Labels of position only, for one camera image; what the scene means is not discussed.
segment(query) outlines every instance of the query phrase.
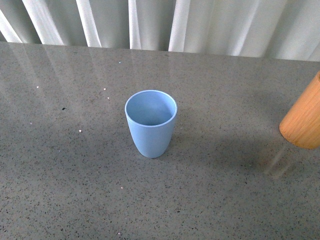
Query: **white curtain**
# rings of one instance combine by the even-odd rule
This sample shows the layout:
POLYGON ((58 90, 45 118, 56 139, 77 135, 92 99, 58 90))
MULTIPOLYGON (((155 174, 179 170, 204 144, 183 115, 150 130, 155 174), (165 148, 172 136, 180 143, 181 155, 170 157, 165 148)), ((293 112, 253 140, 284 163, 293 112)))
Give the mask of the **white curtain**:
POLYGON ((0 41, 320 61, 320 0, 0 0, 0 41))

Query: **cup rim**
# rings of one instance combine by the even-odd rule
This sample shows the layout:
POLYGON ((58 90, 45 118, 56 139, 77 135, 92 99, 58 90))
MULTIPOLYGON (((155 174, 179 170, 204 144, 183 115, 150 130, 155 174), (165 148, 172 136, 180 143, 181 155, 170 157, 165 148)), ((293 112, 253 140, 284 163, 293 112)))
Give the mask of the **cup rim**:
POLYGON ((128 100, 126 101, 126 103, 125 103, 124 111, 125 111, 126 117, 127 117, 131 122, 137 124, 138 126, 145 127, 145 128, 155 128, 155 127, 160 127, 160 126, 166 125, 167 123, 171 122, 171 121, 176 117, 176 115, 177 115, 178 105, 177 105, 175 99, 174 99, 172 96, 170 96, 168 93, 166 93, 166 92, 164 92, 164 91, 160 91, 160 90, 150 89, 150 90, 143 90, 143 91, 136 92, 136 93, 133 94, 131 97, 129 97, 129 99, 128 99, 128 100), (142 94, 142 93, 145 93, 145 92, 157 92, 157 93, 161 93, 161 94, 166 95, 167 97, 169 97, 169 98, 173 101, 174 106, 175 106, 175 110, 174 110, 174 114, 172 115, 172 117, 171 117, 169 120, 167 120, 167 121, 165 121, 165 122, 163 122, 163 123, 161 123, 161 124, 158 124, 158 125, 144 125, 144 124, 141 124, 141 123, 138 123, 138 122, 132 120, 132 118, 129 116, 129 114, 128 114, 128 112, 127 112, 127 105, 128 105, 128 103, 129 103, 129 101, 130 101, 132 98, 134 98, 136 95, 139 95, 139 94, 142 94))

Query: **table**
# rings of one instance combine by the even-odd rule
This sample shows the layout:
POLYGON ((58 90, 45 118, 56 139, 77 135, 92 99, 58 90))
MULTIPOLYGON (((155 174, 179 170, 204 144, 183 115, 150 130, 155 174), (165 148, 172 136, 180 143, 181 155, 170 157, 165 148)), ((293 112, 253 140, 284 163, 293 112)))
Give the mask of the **table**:
POLYGON ((320 239, 320 151, 278 126, 320 62, 0 42, 0 239, 320 239), (157 89, 167 151, 126 100, 157 89))

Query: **curtain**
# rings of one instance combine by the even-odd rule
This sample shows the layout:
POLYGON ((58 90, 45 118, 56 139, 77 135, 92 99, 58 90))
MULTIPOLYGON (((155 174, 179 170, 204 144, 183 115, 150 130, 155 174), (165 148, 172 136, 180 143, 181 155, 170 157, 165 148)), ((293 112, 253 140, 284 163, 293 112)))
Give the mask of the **curtain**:
POLYGON ((0 0, 0 41, 320 61, 319 0, 0 0))

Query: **blue cup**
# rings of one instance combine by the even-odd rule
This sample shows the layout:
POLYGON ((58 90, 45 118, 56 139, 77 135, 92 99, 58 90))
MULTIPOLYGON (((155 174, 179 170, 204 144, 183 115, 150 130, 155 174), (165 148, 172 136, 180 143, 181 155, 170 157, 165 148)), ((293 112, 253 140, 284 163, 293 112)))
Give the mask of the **blue cup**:
POLYGON ((167 149, 174 132, 178 106, 167 93, 144 90, 132 95, 124 107, 133 142, 147 158, 167 149))

